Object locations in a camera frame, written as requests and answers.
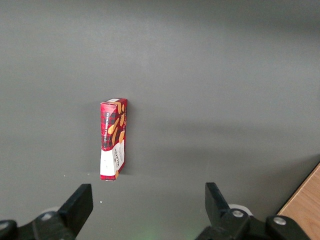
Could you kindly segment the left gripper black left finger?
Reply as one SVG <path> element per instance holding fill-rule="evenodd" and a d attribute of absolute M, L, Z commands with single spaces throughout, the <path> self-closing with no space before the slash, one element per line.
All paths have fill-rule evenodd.
<path fill-rule="evenodd" d="M 75 240 L 93 210 L 92 185 L 81 184 L 57 211 L 46 211 L 18 226 L 12 219 L 0 221 L 2 240 Z"/>

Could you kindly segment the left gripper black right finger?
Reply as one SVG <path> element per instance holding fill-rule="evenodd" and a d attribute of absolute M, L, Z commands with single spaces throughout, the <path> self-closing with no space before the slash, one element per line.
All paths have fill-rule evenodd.
<path fill-rule="evenodd" d="M 240 208 L 231 208 L 214 182 L 205 184 L 205 209 L 210 226 L 197 240 L 309 240 L 292 218 L 271 215 L 260 221 Z"/>

